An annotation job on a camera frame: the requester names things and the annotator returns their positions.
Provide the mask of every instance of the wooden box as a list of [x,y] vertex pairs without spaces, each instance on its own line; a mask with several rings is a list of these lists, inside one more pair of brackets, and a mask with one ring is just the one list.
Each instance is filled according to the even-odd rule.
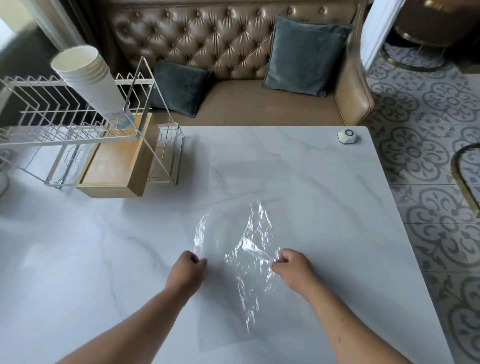
[[[135,124],[142,116],[135,115]],[[148,113],[144,135],[155,150],[159,128]],[[94,148],[75,186],[92,198],[142,197],[152,165],[153,154],[144,140],[100,143]]]

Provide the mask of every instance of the green velvet pillow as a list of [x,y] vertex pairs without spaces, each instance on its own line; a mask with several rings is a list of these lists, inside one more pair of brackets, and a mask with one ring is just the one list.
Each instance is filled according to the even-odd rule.
[[[210,72],[159,60],[154,77],[169,110],[194,118]],[[151,105],[165,109],[160,94],[154,92]]]
[[330,72],[351,30],[349,24],[310,24],[277,16],[262,87],[325,97]]

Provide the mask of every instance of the dish rack tray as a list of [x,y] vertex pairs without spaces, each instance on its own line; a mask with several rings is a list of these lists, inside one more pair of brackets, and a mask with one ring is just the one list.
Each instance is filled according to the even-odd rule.
[[115,79],[126,100],[124,111],[141,115],[138,125],[132,122],[123,130],[108,123],[58,77],[5,77],[0,82],[0,169],[14,166],[47,186],[75,186],[99,143],[142,138],[153,153],[147,181],[177,183],[184,137],[168,108],[168,121],[158,125],[157,145],[145,139],[150,101],[155,94],[163,102],[164,98],[144,57],[135,74],[118,74]]

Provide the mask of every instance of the crinkled plastic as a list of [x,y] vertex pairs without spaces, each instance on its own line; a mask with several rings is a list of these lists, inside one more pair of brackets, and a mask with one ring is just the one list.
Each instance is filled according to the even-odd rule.
[[189,212],[184,220],[194,252],[208,258],[200,289],[201,351],[298,326],[285,299],[292,292],[270,269],[294,239],[282,199],[238,197]]

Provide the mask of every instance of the patterned tile floor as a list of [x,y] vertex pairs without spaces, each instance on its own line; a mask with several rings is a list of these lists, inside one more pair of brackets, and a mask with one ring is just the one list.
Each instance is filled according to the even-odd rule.
[[[389,49],[396,59],[416,50]],[[456,363],[480,363],[480,218],[450,171],[459,148],[480,140],[480,78],[449,64],[409,72],[378,57],[368,76],[369,127]],[[480,197],[480,150],[461,168]]]

